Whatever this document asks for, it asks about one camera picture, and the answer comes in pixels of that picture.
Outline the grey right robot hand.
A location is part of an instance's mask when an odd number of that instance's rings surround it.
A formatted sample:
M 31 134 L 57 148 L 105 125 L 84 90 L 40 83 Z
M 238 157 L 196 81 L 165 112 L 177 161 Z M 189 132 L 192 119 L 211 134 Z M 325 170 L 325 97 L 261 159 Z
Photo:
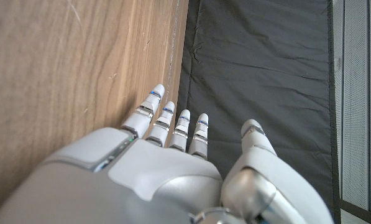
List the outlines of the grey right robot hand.
M 0 208 L 0 223 L 332 223 L 314 187 L 247 120 L 228 175 L 208 161 L 208 116 L 160 107 L 157 85 L 118 128 L 48 156 Z

